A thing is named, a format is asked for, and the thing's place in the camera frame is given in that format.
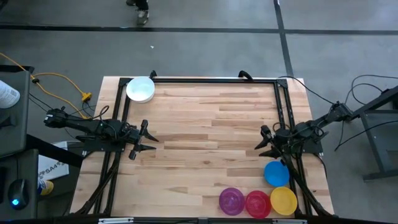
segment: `shoe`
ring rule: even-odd
[[[148,10],[138,10],[137,25],[143,26],[147,23],[149,18]]]
[[[127,4],[128,6],[135,6],[135,5],[136,5],[136,2],[135,2],[135,0],[126,0],[126,4]]]

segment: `concrete floor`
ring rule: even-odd
[[[272,0],[150,0],[147,27],[278,28]],[[398,30],[394,0],[280,1],[287,29]],[[3,24],[134,27],[136,12],[123,0],[10,0],[0,12]],[[186,32],[59,32],[0,30],[0,51],[35,72],[58,72],[74,80],[97,100],[106,75],[235,77],[246,70],[254,77],[286,75],[279,34]],[[362,74],[398,77],[396,35],[287,35],[295,77],[331,101],[344,101],[351,80]],[[8,63],[0,58],[0,63]],[[396,80],[364,78],[381,89]],[[80,95],[67,82],[45,77],[48,90],[80,105]],[[31,93],[53,107],[64,104],[32,86]],[[377,90],[356,89],[369,101]],[[314,118],[329,105],[308,93]],[[351,109],[359,104],[348,101]],[[31,104],[29,132],[46,141],[71,140],[63,129],[46,128],[44,111]],[[397,222],[398,178],[364,183],[377,171],[365,135],[333,152],[340,125],[327,127],[324,160],[335,213],[341,217]],[[346,125],[345,138],[363,130],[359,121]]]

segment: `blue bowl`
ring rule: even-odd
[[[283,187],[289,182],[289,170],[280,161],[272,161],[264,168],[264,178],[274,187]]]

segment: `wooden tabletop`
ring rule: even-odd
[[[119,77],[103,79],[96,114],[109,105],[104,119],[112,116],[118,82]],[[150,102],[131,102],[127,121],[139,126],[147,119],[150,133],[160,142],[145,140],[157,150],[142,152],[135,161],[128,158],[131,145],[122,154],[112,216],[227,217],[218,205],[224,189],[271,194],[274,187],[264,180],[263,172],[273,159],[258,157],[268,147],[256,151],[254,147],[262,139],[260,126],[278,122],[272,85],[157,83],[155,89]],[[311,119],[305,88],[289,80],[289,92],[295,122]],[[83,161],[71,211],[78,210],[98,185],[103,156],[95,152]],[[303,163],[308,187],[333,213],[321,162],[304,154]],[[304,211],[301,191],[298,200]],[[250,216],[243,211],[235,217]],[[281,216],[271,211],[268,217]]]

